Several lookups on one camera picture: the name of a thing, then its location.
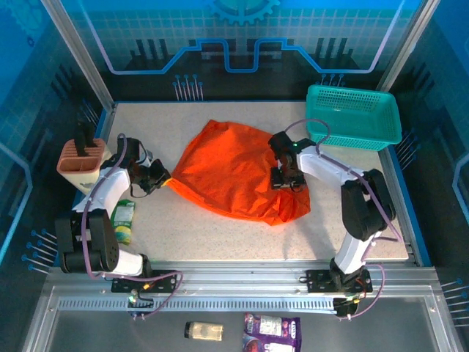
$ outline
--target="robotic arm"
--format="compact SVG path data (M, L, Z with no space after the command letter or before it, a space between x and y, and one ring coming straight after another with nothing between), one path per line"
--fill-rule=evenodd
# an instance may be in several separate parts
M301 190L306 184L306 173L340 192L342 221L347 232L339 252L330 262L329 274L336 292L350 289L356 279L363 277L364 257L371 241L387 227L375 203L365 198L368 192L358 175L371 186L386 216L390 220L396 217L383 174L376 169L364 172L355 167L344 168L342 162L319 151L310 139L293 142L285 132L275 134L269 145L278 160L278 167L271 170L274 189Z
M124 139L120 138L117 140L117 154L103 163L92 190L71 212L56 220L59 259L65 273L86 273L81 222L86 204L92 197L85 223L92 271L105 271L123 276L152 275L149 260L145 255L131 254L119 249L110 218L122 194L129 187L132 189L133 184L139 185L148 195L160 188L171 175L159 159L153 160L152 153L145 150L138 139L133 138L127 138L124 158L120 165L115 167L123 150Z

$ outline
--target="floor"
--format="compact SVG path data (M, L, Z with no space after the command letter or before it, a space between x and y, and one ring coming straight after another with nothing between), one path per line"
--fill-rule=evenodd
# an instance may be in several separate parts
M117 134L123 132L140 139L171 171L186 145L209 120L241 122L276 133L304 116L304 102L121 103L108 146L115 152ZM306 129L298 126L289 135L302 139ZM376 152L324 148L353 166L381 169ZM340 196L312 177L307 183L311 212L274 227L219 216L162 188L136 200L130 249L147 254L151 260L329 260L345 234ZM130 193L122 198L130 199ZM405 260L407 250L401 243L378 243L369 257Z

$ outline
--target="table surface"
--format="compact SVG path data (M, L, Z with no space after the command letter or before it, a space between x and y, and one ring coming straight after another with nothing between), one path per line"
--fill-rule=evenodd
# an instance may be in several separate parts
M140 139L171 172L187 144L209 120L241 122L276 133L305 116L304 102L236 103L120 103L108 140L117 151L117 135ZM292 139L306 137L306 128L289 131ZM342 161L362 168L382 169L376 152L324 146ZM311 212L285 225L271 227L230 219L209 212L163 187L136 199L133 252L151 260L329 260L339 250L345 228L340 195L313 177L306 178ZM122 199L132 199L126 191ZM394 221L398 230L398 221ZM392 237L387 229L384 235ZM403 243L380 241L370 258L405 260Z

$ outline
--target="orange bag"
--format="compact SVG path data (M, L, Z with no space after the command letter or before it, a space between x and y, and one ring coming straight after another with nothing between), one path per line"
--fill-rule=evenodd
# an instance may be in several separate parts
M247 125L210 120L185 149L167 185L224 216L270 225L295 220L310 211L309 190L270 187L270 168L277 165L270 137Z

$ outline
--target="glass panel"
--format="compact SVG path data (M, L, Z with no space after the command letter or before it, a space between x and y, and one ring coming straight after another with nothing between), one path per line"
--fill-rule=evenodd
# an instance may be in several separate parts
M64 1L115 100L304 99L311 84L374 89L420 3Z
M17 351L55 257L26 244L70 209L75 189L56 164L101 106L40 1L0 1L0 48L0 351Z
M397 146L432 263L466 267L469 181L469 3L441 0L396 81Z

